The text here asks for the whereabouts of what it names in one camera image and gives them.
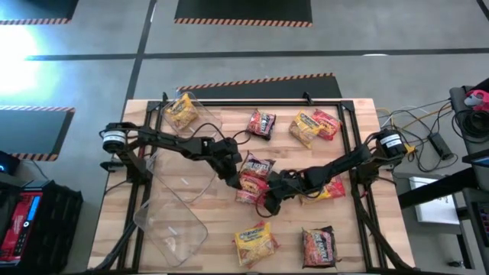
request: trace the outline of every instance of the pink object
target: pink object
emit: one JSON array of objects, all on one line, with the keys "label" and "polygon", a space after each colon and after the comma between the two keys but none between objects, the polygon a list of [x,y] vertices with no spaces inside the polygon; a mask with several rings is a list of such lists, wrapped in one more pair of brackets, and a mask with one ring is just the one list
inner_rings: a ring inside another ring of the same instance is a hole
[{"label": "pink object", "polygon": [[477,99],[479,104],[473,105],[474,111],[489,111],[489,92],[483,90],[473,90],[466,94],[467,99]]}]

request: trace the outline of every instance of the clear plastic container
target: clear plastic container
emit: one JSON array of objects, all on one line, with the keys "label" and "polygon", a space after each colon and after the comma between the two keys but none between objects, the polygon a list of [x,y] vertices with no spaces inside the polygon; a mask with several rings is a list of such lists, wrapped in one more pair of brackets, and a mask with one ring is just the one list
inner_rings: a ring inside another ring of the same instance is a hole
[{"label": "clear plastic container", "polygon": [[186,203],[195,202],[217,180],[207,162],[188,160],[161,148],[147,161],[147,168]]},{"label": "clear plastic container", "polygon": [[[185,100],[190,100],[193,106],[193,108],[191,109],[193,112],[196,112],[197,116],[188,124],[184,123],[183,125],[181,125],[172,119],[171,113],[175,113],[175,110],[179,110],[179,107],[185,108],[185,104],[179,106],[179,104],[184,102]],[[164,108],[161,109],[160,115],[164,117],[164,120],[168,122],[174,132],[182,138],[190,137],[202,125],[206,123],[212,123],[213,125],[215,125],[215,128],[218,128],[219,130],[222,126],[221,120],[215,117],[206,107],[204,107],[191,92],[183,92],[182,94],[180,94],[171,103],[168,103]],[[194,136],[220,138],[215,128],[211,125],[204,125]]]},{"label": "clear plastic container", "polygon": [[207,227],[156,177],[151,198],[136,211],[134,223],[151,239],[171,267],[178,267],[192,257],[208,234]]}]

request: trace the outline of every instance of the yellow noodle package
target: yellow noodle package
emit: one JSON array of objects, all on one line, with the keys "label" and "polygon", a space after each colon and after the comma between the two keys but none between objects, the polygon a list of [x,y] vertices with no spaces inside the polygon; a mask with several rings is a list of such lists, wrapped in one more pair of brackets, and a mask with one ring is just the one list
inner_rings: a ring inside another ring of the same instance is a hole
[{"label": "yellow noodle package", "polygon": [[300,111],[299,114],[296,115],[289,126],[290,133],[309,149],[311,149],[311,143],[314,137],[322,129],[324,129],[324,126],[320,125],[303,111]]},{"label": "yellow noodle package", "polygon": [[276,243],[270,232],[270,222],[235,234],[239,266],[252,266],[275,253]]},{"label": "yellow noodle package", "polygon": [[192,104],[188,94],[183,94],[181,99],[178,99],[171,108],[166,110],[171,121],[179,130],[184,129],[190,122],[199,116],[196,107]]}]

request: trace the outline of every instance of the black power supply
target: black power supply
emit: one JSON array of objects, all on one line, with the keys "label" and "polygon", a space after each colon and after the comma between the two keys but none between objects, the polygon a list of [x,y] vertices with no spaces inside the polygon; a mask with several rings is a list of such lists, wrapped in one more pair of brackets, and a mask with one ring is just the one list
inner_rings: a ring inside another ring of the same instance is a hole
[{"label": "black power supply", "polygon": [[454,156],[449,146],[445,143],[445,140],[439,133],[430,134],[428,136],[428,140],[442,160],[449,160]]}]

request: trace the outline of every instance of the white sticker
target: white sticker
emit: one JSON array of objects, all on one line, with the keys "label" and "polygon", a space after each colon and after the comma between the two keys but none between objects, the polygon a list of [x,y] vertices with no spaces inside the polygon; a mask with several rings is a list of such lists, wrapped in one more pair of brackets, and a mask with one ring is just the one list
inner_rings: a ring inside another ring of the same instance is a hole
[{"label": "white sticker", "polygon": [[391,148],[392,146],[396,146],[398,144],[402,144],[402,142],[400,140],[395,140],[395,141],[391,141],[389,143],[386,144],[387,148]]},{"label": "white sticker", "polygon": [[104,133],[103,142],[106,141],[120,141],[125,143],[125,133],[122,131],[107,131]]},{"label": "white sticker", "polygon": [[381,144],[384,145],[389,141],[395,140],[395,139],[400,139],[400,136],[398,134],[392,134],[388,137],[384,137],[381,139]]}]

